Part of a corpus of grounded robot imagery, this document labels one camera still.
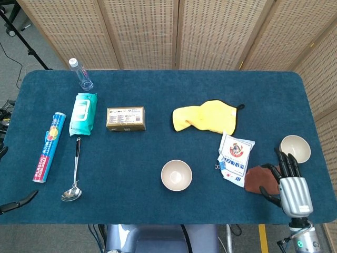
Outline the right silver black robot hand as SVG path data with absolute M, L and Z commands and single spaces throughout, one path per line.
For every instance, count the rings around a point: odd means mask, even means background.
M 274 149 L 279 161 L 278 170 L 272 164 L 264 164 L 277 182 L 280 197 L 269 194 L 265 187 L 259 186 L 260 193 L 266 200 L 283 209 L 290 218 L 307 218 L 313 212 L 313 204 L 306 179 L 301 176 L 296 158 Z

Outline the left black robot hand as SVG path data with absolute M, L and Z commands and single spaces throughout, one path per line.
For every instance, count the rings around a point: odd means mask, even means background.
M 27 205 L 28 203 L 30 203 L 35 196 L 38 194 L 38 190 L 33 190 L 31 191 L 27 196 L 16 200 L 16 201 L 9 201 L 4 203 L 4 200 L 7 200 L 8 195 L 11 194 L 11 190 L 8 189 L 8 186 L 6 185 L 6 178 L 5 178 L 5 174 L 3 171 L 3 167 L 1 167 L 1 215 L 3 215 L 4 213 L 7 213 L 9 211 L 18 209 L 22 206 Z

